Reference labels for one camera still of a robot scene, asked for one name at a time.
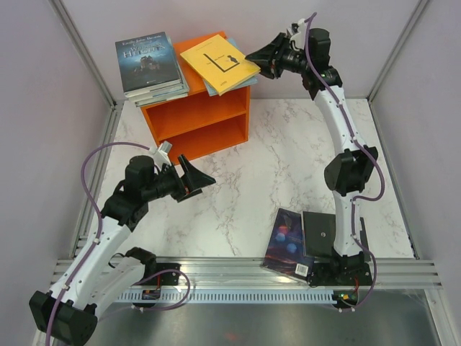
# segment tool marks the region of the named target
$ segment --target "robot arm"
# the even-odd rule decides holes
[[[305,54],[306,20],[301,19],[281,32],[268,45],[249,54],[246,59],[261,68],[261,74],[270,79],[277,79],[284,70],[300,74],[304,88],[325,117],[328,130],[334,142],[335,159],[325,168],[324,176],[328,188],[333,192],[336,206],[336,237],[331,254],[330,277],[349,277],[353,272],[369,270],[364,262],[364,254],[355,242],[352,220],[359,229],[359,218],[353,218],[352,202],[363,191],[370,178],[373,163],[357,144],[377,158],[375,147],[368,148],[358,133],[354,121],[347,109],[342,80],[338,71],[329,65],[330,38],[324,29],[309,30],[308,50],[312,65],[321,78],[339,98],[344,113],[337,100],[312,71]],[[355,202],[358,214],[359,203]]]
[[[167,195],[181,202],[216,182],[194,168],[183,155],[179,162],[184,175],[179,177],[168,158],[170,148],[171,144],[163,142],[158,149],[151,149],[153,157],[135,156],[130,160],[125,179],[102,209],[100,237],[97,238],[96,232],[90,234],[77,258],[50,290],[34,293],[29,305],[40,331],[46,332],[52,308],[57,303],[51,335],[69,345],[85,345],[107,307],[131,285],[158,272],[154,254],[133,248],[98,282],[113,254],[148,212],[148,202]],[[161,167],[158,173],[155,173],[154,162]],[[75,276],[67,286],[70,275]]]

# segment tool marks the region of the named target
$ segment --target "white marble surface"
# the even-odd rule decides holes
[[[370,249],[377,257],[412,257],[370,109],[364,99],[347,104],[363,138],[378,147],[387,182],[382,200],[362,203]],[[115,141],[154,143],[140,110],[129,102]],[[130,157],[138,154],[145,151],[127,146],[112,149],[100,207],[123,178]],[[139,246],[164,256],[262,257],[278,207],[334,213],[333,196],[323,180],[323,169],[333,157],[331,137],[313,102],[253,99],[249,141],[192,161],[217,183],[183,203],[171,198],[150,203],[148,215],[121,250]],[[365,194],[378,191],[374,171]]]

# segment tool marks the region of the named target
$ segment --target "shelf compartment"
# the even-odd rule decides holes
[[[169,152],[170,160],[178,164],[177,158],[181,154],[193,160],[243,143],[248,140],[244,132],[245,126],[246,116],[239,115],[178,136],[165,138],[173,144]]]
[[[149,108],[145,110],[145,116],[155,131],[156,140],[160,142],[244,114],[245,92],[242,88],[214,97],[201,92]]]

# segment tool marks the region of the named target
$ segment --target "orange bookshelf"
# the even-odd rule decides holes
[[[141,107],[153,139],[173,144],[170,160],[184,154],[189,160],[246,142],[249,135],[250,87],[210,97],[200,77],[179,55],[206,39],[197,37],[173,44],[190,91],[187,97]]]

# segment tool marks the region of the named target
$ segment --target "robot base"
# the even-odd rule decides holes
[[[364,219],[360,218],[362,230],[361,243],[368,247]],[[336,236],[335,215],[303,212],[306,255],[316,257],[312,272],[307,277],[308,285],[316,286],[355,286],[371,285],[370,256],[361,252],[357,256],[341,257],[333,248]]]

